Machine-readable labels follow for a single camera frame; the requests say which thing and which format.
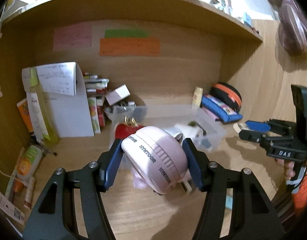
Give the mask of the orange sleeve forearm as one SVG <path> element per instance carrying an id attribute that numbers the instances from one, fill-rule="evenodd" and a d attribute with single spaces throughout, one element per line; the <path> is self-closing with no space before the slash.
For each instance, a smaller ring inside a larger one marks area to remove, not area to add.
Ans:
<path id="1" fill-rule="evenodd" d="M 296 216 L 300 216 L 307 206 L 307 172 L 299 187 L 299 191 L 296 194 L 292 194 L 292 200 L 294 212 Z"/>

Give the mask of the right hand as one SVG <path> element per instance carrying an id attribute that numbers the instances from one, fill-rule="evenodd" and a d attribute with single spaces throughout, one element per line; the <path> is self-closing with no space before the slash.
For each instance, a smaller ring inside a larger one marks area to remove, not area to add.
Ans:
<path id="1" fill-rule="evenodd" d="M 291 180 L 295 176 L 295 172 L 293 170 L 294 162 L 284 159 L 276 159 L 276 162 L 284 168 L 286 181 Z"/>

